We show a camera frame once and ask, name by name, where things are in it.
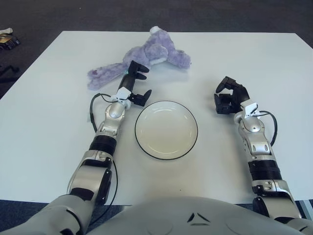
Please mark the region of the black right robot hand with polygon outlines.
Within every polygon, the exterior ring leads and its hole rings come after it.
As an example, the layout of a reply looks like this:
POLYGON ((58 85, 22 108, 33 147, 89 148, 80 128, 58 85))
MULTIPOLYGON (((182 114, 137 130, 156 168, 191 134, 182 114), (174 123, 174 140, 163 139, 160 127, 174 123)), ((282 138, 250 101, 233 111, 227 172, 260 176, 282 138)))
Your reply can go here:
POLYGON ((229 115, 242 111, 241 103, 249 100, 246 88, 226 76, 216 88, 214 101, 218 114, 229 115))

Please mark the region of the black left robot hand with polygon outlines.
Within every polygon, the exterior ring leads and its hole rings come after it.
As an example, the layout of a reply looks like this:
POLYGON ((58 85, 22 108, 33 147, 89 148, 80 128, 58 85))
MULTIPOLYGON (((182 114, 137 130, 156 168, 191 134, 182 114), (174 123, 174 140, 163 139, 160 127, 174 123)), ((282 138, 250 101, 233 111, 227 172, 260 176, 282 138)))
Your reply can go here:
POLYGON ((134 94, 133 88, 136 80, 146 80, 147 77, 144 75, 148 73, 149 69, 142 64, 131 61, 128 72, 123 76, 118 91, 117 101, 124 102, 125 104, 131 102, 135 105, 144 107, 147 100, 149 99, 152 90, 148 90, 144 95, 134 94))

